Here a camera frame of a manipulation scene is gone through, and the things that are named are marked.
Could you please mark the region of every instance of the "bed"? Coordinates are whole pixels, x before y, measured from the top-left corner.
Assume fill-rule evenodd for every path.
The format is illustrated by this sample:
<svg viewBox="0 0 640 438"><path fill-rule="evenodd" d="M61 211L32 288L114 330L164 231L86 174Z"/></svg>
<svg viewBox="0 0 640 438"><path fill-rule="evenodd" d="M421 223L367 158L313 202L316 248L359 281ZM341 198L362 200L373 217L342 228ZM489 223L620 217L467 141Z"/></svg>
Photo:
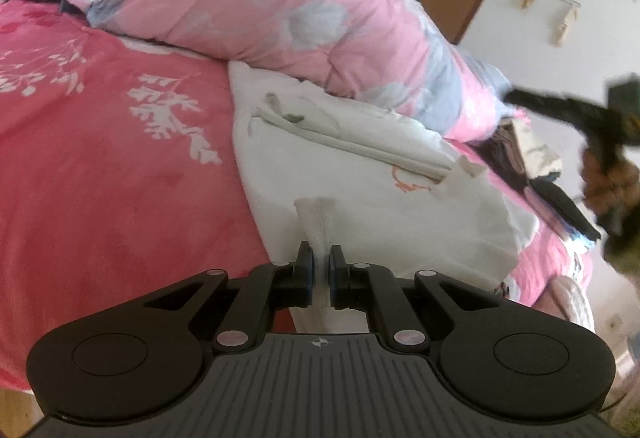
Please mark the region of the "bed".
<svg viewBox="0 0 640 438"><path fill-rule="evenodd" d="M235 15L233 31L215 36L214 12L206 28L192 20L184 28L194 8L172 7L172 0L67 1L87 19L60 12L57 3L0 5L2 388L28 389L28 350L56 326L208 268L239 277L272 257L236 164L234 101L226 63L217 59L306 78L382 108L393 103L456 139L476 161L464 142L486 135L502 114L495 92L441 43L412 0L383 0L388 7L375 14L360 1L334 0L352 18L350 30L336 22L337 8L318 0L293 0L292 8L291 0L254 0L271 3L261 17L219 0L211 11ZM402 28L389 26L396 16ZM363 58L376 36L386 49ZM330 43L340 49L325 49ZM377 85L385 79L397 84ZM434 91L429 103L426 81ZM495 174L488 177L530 210ZM496 286L531 306L549 279L570 276L585 286L590 270L587 258L574 259L541 222ZM292 330L290 316L281 314L277 327Z"/></svg>

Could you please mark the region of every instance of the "folded white garment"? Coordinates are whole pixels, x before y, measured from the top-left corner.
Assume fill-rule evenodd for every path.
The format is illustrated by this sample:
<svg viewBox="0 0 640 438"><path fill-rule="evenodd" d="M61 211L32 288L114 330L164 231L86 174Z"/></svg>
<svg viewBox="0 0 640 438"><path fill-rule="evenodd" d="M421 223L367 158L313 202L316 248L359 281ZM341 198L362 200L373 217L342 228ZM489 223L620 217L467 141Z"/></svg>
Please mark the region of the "folded white garment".
<svg viewBox="0 0 640 438"><path fill-rule="evenodd" d="M349 262L382 264L397 276L430 268L491 290L538 230L538 219L504 198L484 168L458 160L412 120L244 63L230 63L229 74L236 158L258 230L273 261L293 260L300 241L310 241L315 303L328 305L332 244ZM348 148L337 148L343 142ZM388 163L394 158L421 171ZM366 330L362 317L327 308L294 320L306 331Z"/></svg>

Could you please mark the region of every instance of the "floor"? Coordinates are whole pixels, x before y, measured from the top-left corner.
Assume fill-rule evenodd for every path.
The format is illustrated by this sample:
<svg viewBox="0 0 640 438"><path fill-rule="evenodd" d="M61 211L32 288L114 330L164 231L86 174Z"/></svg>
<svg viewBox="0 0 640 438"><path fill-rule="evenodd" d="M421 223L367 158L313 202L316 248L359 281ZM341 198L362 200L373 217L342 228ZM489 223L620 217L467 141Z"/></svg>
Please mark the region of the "floor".
<svg viewBox="0 0 640 438"><path fill-rule="evenodd" d="M18 438L25 434L42 413L33 395L15 391L0 391L0 437Z"/></svg>

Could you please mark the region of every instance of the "silver screw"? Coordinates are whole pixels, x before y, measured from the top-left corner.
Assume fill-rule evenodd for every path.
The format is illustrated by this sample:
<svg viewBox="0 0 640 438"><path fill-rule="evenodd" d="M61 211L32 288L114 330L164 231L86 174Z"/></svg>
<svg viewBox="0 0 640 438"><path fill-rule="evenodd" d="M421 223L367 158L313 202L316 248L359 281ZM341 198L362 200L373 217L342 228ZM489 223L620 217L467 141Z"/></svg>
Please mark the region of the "silver screw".
<svg viewBox="0 0 640 438"><path fill-rule="evenodd" d="M394 340L403 346L417 346L422 344L427 337L418 330L400 330L394 335Z"/></svg>
<svg viewBox="0 0 640 438"><path fill-rule="evenodd" d="M249 336L245 332L238 330L228 330L222 332L216 338L218 344L231 348L233 346L242 346L249 340Z"/></svg>

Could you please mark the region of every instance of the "hand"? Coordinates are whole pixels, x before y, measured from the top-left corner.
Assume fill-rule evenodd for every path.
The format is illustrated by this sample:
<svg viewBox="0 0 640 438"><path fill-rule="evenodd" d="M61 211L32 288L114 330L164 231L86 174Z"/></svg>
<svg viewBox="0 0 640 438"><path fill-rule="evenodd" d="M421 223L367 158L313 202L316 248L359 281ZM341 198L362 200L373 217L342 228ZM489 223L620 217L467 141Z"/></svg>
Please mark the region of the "hand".
<svg viewBox="0 0 640 438"><path fill-rule="evenodd" d="M618 203L625 212L640 204L640 173L628 160L618 162L605 175L594 154L587 148L582 155L584 205L596 215L606 214Z"/></svg>

